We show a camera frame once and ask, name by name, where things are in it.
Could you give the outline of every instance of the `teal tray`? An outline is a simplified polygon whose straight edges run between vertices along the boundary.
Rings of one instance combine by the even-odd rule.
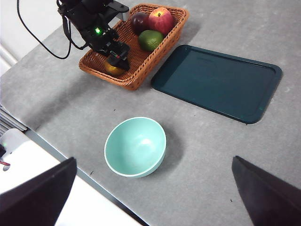
[[[276,65],[181,45],[151,83],[158,91],[252,124],[263,116],[281,77]]]

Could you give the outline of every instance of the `red apple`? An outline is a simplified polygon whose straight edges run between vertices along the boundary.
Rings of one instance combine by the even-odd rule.
[[[152,30],[159,31],[166,36],[174,27],[174,18],[167,8],[158,8],[150,14],[149,25]]]
[[[137,35],[145,30],[149,30],[149,15],[145,13],[135,13],[131,17],[131,26],[133,32]]]

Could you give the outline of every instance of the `woven basket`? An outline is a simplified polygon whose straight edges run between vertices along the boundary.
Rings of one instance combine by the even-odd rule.
[[[151,53],[140,49],[138,36],[131,29],[130,20],[119,21],[114,29],[119,34],[119,41],[125,42],[131,49],[128,53],[130,69],[118,77],[112,77],[106,74],[103,66],[107,57],[89,50],[79,61],[79,68],[98,78],[106,80],[115,85],[124,87],[128,90],[136,90],[142,84],[149,72],[156,66],[162,57],[175,45],[179,40],[182,28],[188,19],[189,13],[183,8],[174,8],[169,6],[139,4],[133,7],[130,15],[137,12],[150,14],[154,9],[165,7],[171,12],[175,19],[175,26],[169,34],[163,39],[160,45]]]

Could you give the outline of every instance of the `gray table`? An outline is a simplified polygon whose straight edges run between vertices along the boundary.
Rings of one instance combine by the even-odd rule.
[[[41,46],[1,77],[1,103],[57,150],[76,157],[86,173],[94,171],[94,180],[150,225],[252,225],[231,172],[233,156],[301,188],[301,2],[164,4],[190,11],[178,44],[282,68],[284,76],[258,123],[246,126],[152,89],[150,79],[162,63],[132,92],[82,72],[77,64],[85,51],[73,49],[63,61]],[[62,29],[45,43],[61,55],[67,48]],[[103,157],[109,132],[133,116],[157,120],[167,136],[162,165],[138,179],[114,174]]]

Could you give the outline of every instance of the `green lime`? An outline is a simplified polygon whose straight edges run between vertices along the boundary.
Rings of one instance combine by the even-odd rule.
[[[139,35],[138,42],[141,49],[152,52],[158,47],[163,39],[164,36],[162,33],[153,30],[146,30]]]

